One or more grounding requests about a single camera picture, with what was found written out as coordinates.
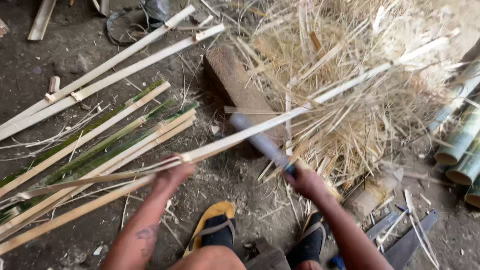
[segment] person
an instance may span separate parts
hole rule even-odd
[[[353,219],[329,194],[321,176],[316,172],[295,166],[295,179],[284,175],[296,192],[302,194],[321,211],[312,215],[312,220],[322,214],[336,239],[340,255],[349,270],[391,270],[385,258],[377,251]],[[113,243],[101,270],[142,270],[150,260],[155,244],[159,221],[167,200],[177,187],[195,169],[193,164],[180,166],[162,172],[157,176],[152,192],[145,199],[135,215],[128,221]],[[181,259],[171,270],[244,270],[245,266],[233,251],[232,233],[227,227],[218,232],[202,236],[202,247]],[[324,234],[320,229],[304,237],[288,254],[287,261],[293,270],[321,270],[319,264],[320,243]]]

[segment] sandal strap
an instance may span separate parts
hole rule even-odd
[[[233,227],[233,223],[232,223],[232,220],[231,219],[228,219],[226,222],[222,223],[222,224],[219,224],[217,226],[213,226],[213,227],[210,227],[210,228],[206,228],[206,229],[203,229],[201,230],[199,233],[197,233],[194,237],[192,237],[192,239],[190,240],[190,243],[188,244],[188,250],[191,251],[192,250],[192,247],[193,247],[193,242],[195,240],[195,238],[197,237],[200,237],[200,236],[203,236],[203,235],[206,235],[206,234],[211,234],[211,233],[216,233],[218,231],[220,231],[221,229],[225,228],[225,227],[229,227],[230,228],[230,232],[232,233],[232,243],[235,241],[235,227]]]
[[[325,238],[326,238],[326,232],[325,232],[325,227],[321,222],[316,222],[312,224],[301,236],[299,242],[307,237],[309,234],[313,233],[315,230],[320,229],[322,231],[322,245],[320,246],[320,250],[324,248],[325,245]]]

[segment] ground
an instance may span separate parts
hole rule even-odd
[[[180,10],[186,2],[174,1],[171,13]],[[193,1],[193,4],[196,8],[204,10],[204,6],[200,2]],[[61,75],[60,87],[66,86],[79,78],[82,75],[81,69],[83,67],[76,65],[78,54],[86,59],[88,69],[91,70],[124,49],[109,42],[105,35],[106,18],[98,16],[88,0],[76,0],[72,8],[68,7],[64,1],[57,2],[44,39],[39,42],[28,42],[26,37],[39,5],[40,1],[29,0],[0,2],[0,18],[10,27],[10,32],[0,38],[0,91],[2,96],[0,100],[0,122],[7,121],[42,99],[47,91],[51,76]],[[135,63],[158,49],[187,37],[187,35],[185,32],[169,32],[160,41],[120,63],[116,70]],[[212,39],[209,39],[181,53],[193,70],[198,65],[201,54],[205,53],[205,47],[208,47],[211,41]],[[66,63],[64,69],[67,69],[67,71],[61,68],[62,61]],[[215,97],[210,95],[208,89],[202,89],[202,66],[199,66],[196,74],[197,79],[192,79],[192,74],[184,65],[187,64],[182,63],[178,55],[173,55],[128,77],[129,80],[140,87],[144,82],[149,85],[159,78],[167,79],[172,87],[158,96],[159,100],[165,100],[172,96],[177,97],[178,100],[183,100],[185,84],[188,85],[192,81],[192,86],[185,101],[189,103],[197,100],[201,103],[201,106],[197,114],[199,120],[195,126],[141,156],[123,170],[138,168],[142,163],[149,165],[169,153],[188,151],[218,139],[212,134],[210,125],[213,120],[218,120],[221,123],[225,121],[226,117],[222,108],[217,106]],[[84,104],[92,106],[103,101],[103,106],[108,103],[115,106],[115,104],[125,102],[136,92],[135,88],[122,80],[87,98]],[[154,103],[150,102],[149,107],[152,106],[154,106]],[[129,120],[139,117],[142,113],[143,109],[138,110],[102,136],[122,127]],[[86,111],[81,109],[80,105],[74,105],[56,116],[16,134],[14,138],[20,142],[32,142],[51,137],[58,133],[65,123],[74,124],[85,114]],[[140,130],[144,130],[152,124],[145,124]],[[0,146],[12,143],[13,141],[6,139],[0,143]],[[85,150],[87,147],[83,146],[80,150]],[[292,207],[286,206],[259,219],[289,202],[284,182],[281,179],[272,179],[266,184],[258,183],[258,175],[263,171],[268,161],[265,158],[255,158],[256,155],[248,150],[249,146],[242,144],[199,163],[194,176],[180,186],[170,207],[170,210],[178,218],[178,224],[170,215],[166,215],[165,221],[178,236],[181,245],[176,242],[164,225],[160,225],[161,231],[158,239],[161,244],[158,245],[153,258],[153,264],[156,268],[166,268],[181,257],[183,249],[188,244],[202,213],[210,205],[222,200],[232,201],[236,207],[238,237],[234,247],[242,261],[247,261],[252,254],[252,250],[247,248],[249,247],[248,244],[259,237],[265,237],[272,245],[282,248],[285,252],[288,251],[300,231]],[[18,152],[16,149],[2,150],[0,158],[16,157],[19,154]],[[20,152],[20,156],[27,154],[28,149],[22,149]],[[407,160],[405,163],[405,170],[407,171],[432,171],[437,177],[442,177],[443,168],[434,167],[428,159],[417,160],[416,157],[410,156]],[[64,164],[66,161],[65,158],[59,164]],[[28,167],[30,162],[31,158],[3,161],[0,166],[0,175],[6,176],[22,166]],[[51,172],[57,167],[58,164],[49,168],[47,172]],[[27,184],[21,186],[18,190],[25,189],[28,187]],[[86,192],[112,184],[97,184]],[[436,184],[428,185],[428,183],[419,183],[417,180],[404,178],[401,185],[396,189],[394,201],[385,208],[387,210],[380,213],[382,216],[388,211],[399,212],[395,204],[405,204],[402,195],[405,188],[413,193],[414,203],[418,207],[420,218],[426,215],[427,210],[433,208],[440,213],[440,218],[431,229],[429,237],[441,268],[477,269],[480,267],[480,255],[477,252],[479,244],[476,241],[480,231],[480,224],[476,220],[479,215],[476,214],[475,209],[471,209],[463,202],[463,195],[466,192],[465,187],[449,188]],[[148,192],[149,187],[146,187],[133,192],[132,195],[145,198]],[[423,193],[432,201],[432,205],[428,206],[419,197],[419,193]],[[90,199],[80,199],[58,208],[55,211],[55,216],[59,216]],[[304,210],[306,209],[304,200],[296,194],[292,194],[292,200],[298,212],[299,221],[302,223],[305,219]],[[5,260],[6,269],[73,269],[74,267],[98,269],[105,258],[108,247],[119,233],[125,201],[125,197],[117,199],[4,254],[2,258]],[[129,199],[125,211],[125,221],[140,204],[141,201],[137,199]],[[49,213],[41,219],[51,218],[52,214]],[[22,232],[39,224],[41,223],[31,224]],[[367,230],[371,227],[370,221],[366,219],[362,226]],[[394,233],[403,235],[410,228],[409,223],[400,222]],[[385,248],[388,249],[394,241],[396,241],[395,238],[390,237]],[[94,256],[93,252],[99,246],[103,247],[102,251],[100,255]],[[326,241],[326,249],[321,255],[325,267],[327,267],[326,261],[335,252],[336,245],[333,239],[329,237]],[[433,266],[424,252],[418,248],[408,264],[408,269],[433,269]]]

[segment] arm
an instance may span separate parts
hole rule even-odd
[[[167,201],[194,169],[194,165],[182,164],[158,175],[152,192],[113,243],[102,270],[145,269],[155,248],[158,223]]]
[[[296,179],[290,175],[285,175],[285,178],[295,191],[312,200],[320,209],[330,225],[347,269],[392,270],[349,214],[328,193],[323,177],[300,166],[296,166],[296,169]]]

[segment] foot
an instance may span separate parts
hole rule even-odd
[[[212,217],[205,221],[204,229],[215,227],[220,225],[228,220],[225,214]],[[236,228],[235,219],[230,219],[232,221],[233,227]],[[214,233],[206,234],[202,236],[202,246],[208,245],[224,245],[231,250],[233,250],[233,234],[235,232],[230,230],[230,227],[226,226]]]
[[[323,215],[321,213],[315,213],[310,218],[308,224],[305,227],[305,231],[313,224],[320,222]],[[296,244],[292,250],[287,254],[287,261],[290,268],[295,267],[304,261],[313,260],[320,263],[320,251],[322,249],[323,232],[321,228],[314,230],[309,235],[304,236],[298,244]]]

